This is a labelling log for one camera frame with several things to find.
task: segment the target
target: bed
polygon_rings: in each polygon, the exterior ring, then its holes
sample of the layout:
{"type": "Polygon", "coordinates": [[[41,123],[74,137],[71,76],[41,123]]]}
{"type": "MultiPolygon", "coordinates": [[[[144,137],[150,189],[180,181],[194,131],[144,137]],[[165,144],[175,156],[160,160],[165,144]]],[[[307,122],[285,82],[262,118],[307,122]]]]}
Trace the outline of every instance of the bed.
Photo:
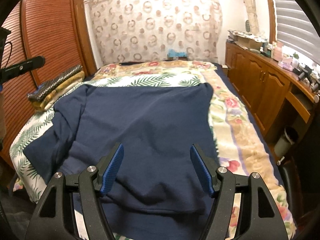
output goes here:
{"type": "MultiPolygon", "coordinates": [[[[102,67],[90,81],[78,84],[65,95],[72,93],[82,84],[97,87],[191,87],[205,82],[209,83],[214,91],[210,101],[208,123],[217,147],[220,165],[235,174],[249,175],[256,171],[263,177],[280,210],[288,238],[291,239],[296,227],[288,209],[286,192],[278,169],[253,116],[238,98],[220,67],[217,68],[208,62],[179,60],[135,65],[111,64],[102,67]]],[[[33,202],[39,200],[46,184],[23,154],[23,149],[52,126],[53,116],[53,107],[46,112],[34,114],[10,148],[15,170],[33,202]]],[[[232,239],[235,234],[239,206],[240,194],[236,194],[228,239],[232,239]]],[[[79,212],[75,213],[79,235],[85,239],[87,236],[82,215],[79,212]]]]}

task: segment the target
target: wardrobe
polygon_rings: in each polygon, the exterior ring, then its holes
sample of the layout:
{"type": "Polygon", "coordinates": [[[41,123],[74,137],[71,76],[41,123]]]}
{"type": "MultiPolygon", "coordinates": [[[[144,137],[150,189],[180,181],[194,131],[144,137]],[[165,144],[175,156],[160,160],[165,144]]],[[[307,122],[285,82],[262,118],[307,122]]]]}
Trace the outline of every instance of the wardrobe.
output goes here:
{"type": "MultiPolygon", "coordinates": [[[[21,0],[2,27],[11,34],[12,55],[8,65],[35,56],[44,56],[45,65],[3,85],[7,133],[0,157],[11,167],[9,148],[23,125],[34,114],[27,93],[64,70],[81,64],[86,76],[97,68],[84,14],[83,0],[21,0]]],[[[10,47],[4,50],[2,66],[7,62],[10,47]]]]}

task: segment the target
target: louvered wooden door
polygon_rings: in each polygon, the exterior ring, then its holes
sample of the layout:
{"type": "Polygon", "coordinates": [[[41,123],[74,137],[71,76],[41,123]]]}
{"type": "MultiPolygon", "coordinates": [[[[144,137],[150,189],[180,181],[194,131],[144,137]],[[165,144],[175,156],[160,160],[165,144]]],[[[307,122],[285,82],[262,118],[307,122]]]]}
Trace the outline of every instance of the louvered wooden door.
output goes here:
{"type": "MultiPolygon", "coordinates": [[[[20,28],[20,5],[21,4],[19,3],[13,9],[2,25],[2,27],[11,30],[11,34],[8,36],[7,41],[12,42],[13,48],[8,65],[26,60],[20,28]]],[[[10,46],[6,46],[4,49],[2,67],[6,64],[9,53],[10,46]]],[[[36,86],[31,74],[26,73],[23,76],[19,76],[6,82],[3,87],[2,93],[4,95],[4,116],[7,134],[4,137],[4,145],[0,155],[10,166],[12,166],[9,148],[21,128],[34,113],[34,109],[26,95],[27,93],[34,91],[36,86]]]]}
{"type": "Polygon", "coordinates": [[[22,28],[28,57],[44,56],[37,83],[82,64],[73,0],[23,0],[22,28]]]}

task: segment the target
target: window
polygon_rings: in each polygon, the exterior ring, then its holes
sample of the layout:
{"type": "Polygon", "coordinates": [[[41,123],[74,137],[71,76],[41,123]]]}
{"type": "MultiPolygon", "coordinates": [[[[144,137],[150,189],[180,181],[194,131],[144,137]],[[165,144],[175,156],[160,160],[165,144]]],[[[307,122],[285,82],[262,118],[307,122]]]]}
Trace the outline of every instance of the window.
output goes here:
{"type": "Polygon", "coordinates": [[[295,0],[275,0],[277,40],[320,64],[320,38],[295,0]]]}

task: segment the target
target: blue gripper pad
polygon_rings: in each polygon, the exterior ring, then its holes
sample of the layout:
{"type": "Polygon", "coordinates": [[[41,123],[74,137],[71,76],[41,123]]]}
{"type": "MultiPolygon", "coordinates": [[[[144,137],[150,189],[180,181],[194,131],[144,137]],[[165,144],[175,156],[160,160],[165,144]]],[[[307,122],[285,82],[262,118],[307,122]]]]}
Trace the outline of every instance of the blue gripper pad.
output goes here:
{"type": "Polygon", "coordinates": [[[115,154],[113,155],[106,171],[102,177],[102,186],[100,192],[106,195],[112,188],[113,183],[116,180],[117,173],[124,157],[124,148],[122,143],[119,145],[115,154]]]}
{"type": "Polygon", "coordinates": [[[212,187],[211,175],[194,146],[191,146],[190,148],[190,159],[193,167],[195,168],[203,191],[207,193],[209,197],[212,197],[214,194],[214,189],[212,187]]]}

